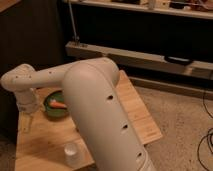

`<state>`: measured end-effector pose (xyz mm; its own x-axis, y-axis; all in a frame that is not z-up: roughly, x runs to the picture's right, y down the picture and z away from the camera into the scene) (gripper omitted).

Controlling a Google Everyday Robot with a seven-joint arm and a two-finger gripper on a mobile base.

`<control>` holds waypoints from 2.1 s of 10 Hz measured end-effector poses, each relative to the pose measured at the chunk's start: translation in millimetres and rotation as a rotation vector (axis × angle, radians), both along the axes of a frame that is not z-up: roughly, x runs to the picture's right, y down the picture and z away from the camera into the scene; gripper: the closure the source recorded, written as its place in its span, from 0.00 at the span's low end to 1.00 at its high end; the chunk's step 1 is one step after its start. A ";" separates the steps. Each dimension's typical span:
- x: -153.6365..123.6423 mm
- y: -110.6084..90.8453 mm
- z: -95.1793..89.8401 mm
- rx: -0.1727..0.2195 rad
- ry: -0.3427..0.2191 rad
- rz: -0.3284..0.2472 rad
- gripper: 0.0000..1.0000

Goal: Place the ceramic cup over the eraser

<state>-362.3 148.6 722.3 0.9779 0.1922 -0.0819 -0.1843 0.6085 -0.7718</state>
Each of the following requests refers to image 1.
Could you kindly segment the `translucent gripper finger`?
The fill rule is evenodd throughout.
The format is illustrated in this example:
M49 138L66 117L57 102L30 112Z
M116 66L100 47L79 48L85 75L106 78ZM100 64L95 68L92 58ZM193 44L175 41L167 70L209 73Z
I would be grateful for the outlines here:
M24 133L28 133L31 129L31 125L33 122L32 114L24 114L22 117L22 131Z

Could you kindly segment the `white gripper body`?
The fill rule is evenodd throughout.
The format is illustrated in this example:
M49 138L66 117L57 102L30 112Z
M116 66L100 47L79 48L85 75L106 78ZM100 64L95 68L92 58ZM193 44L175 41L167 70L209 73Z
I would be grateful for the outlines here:
M16 104L20 112L27 114L34 113L39 109L38 96L33 88L16 91Z

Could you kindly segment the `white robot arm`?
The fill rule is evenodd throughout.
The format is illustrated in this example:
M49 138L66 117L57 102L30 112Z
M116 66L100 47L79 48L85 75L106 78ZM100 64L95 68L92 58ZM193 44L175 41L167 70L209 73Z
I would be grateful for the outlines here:
M94 58L40 71L21 64L3 74L0 83L26 113L38 109L37 88L60 87L99 171L156 171L116 93L119 77L113 60Z

